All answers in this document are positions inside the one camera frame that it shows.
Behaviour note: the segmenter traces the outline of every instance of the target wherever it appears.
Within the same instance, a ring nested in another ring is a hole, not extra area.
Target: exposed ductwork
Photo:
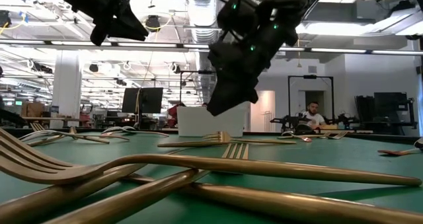
[[[216,0],[188,0],[188,14],[192,26],[213,26],[216,22],[217,2]],[[192,37],[195,43],[211,44],[217,40],[218,31],[212,29],[195,29]],[[197,52],[197,69],[211,69],[212,65],[207,58],[206,52]],[[201,76],[200,86],[202,88],[203,100],[208,102],[215,77]]]

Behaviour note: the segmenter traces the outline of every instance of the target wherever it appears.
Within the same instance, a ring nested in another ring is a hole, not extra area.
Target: fork handle
[[[296,144],[295,141],[278,141],[278,140],[232,139],[232,141],[242,141],[245,143],[265,143],[265,144]]]
[[[219,141],[188,141],[188,142],[174,142],[174,143],[164,143],[158,144],[158,147],[206,147],[212,145],[225,145],[230,144],[230,142],[219,142]]]

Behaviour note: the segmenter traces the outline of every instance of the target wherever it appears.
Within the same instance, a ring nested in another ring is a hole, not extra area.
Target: green tabletop
[[[129,135],[131,141],[111,139],[109,145],[91,141],[74,141],[62,139],[53,144],[37,147],[39,151],[57,159],[70,163],[91,165],[109,161],[124,155],[143,153],[168,153],[175,148],[158,148],[156,144],[175,141],[195,141],[195,138],[183,138],[177,135],[161,137],[159,135]],[[245,136],[246,139],[275,139],[266,136]],[[226,145],[205,147],[181,151],[181,155],[200,155],[207,157],[222,156]],[[283,161],[324,165],[339,168],[351,168],[373,172],[385,172],[403,176],[414,176],[423,179],[421,154],[404,157],[384,157],[377,153],[378,149],[405,150],[409,145],[365,141],[343,138],[340,140],[313,139],[312,143],[298,141],[296,145],[251,145],[249,159],[264,161]],[[162,178],[186,168],[147,165],[137,173]],[[243,186],[263,190],[312,194],[329,198],[337,198],[362,202],[365,204],[391,207],[423,213],[423,191],[421,188],[387,186],[379,184],[354,184],[345,182],[325,182],[315,180],[296,180],[291,178],[272,178],[251,175],[211,173],[200,180],[212,184]],[[11,176],[0,174],[0,202],[19,198],[46,187],[17,180]],[[106,197],[137,187],[138,184],[117,182],[84,200],[76,202],[57,213],[46,217],[45,221],[63,215],[84,205],[99,201]],[[138,212],[120,223],[281,223],[271,217],[243,211],[227,205],[173,194],[156,204]]]

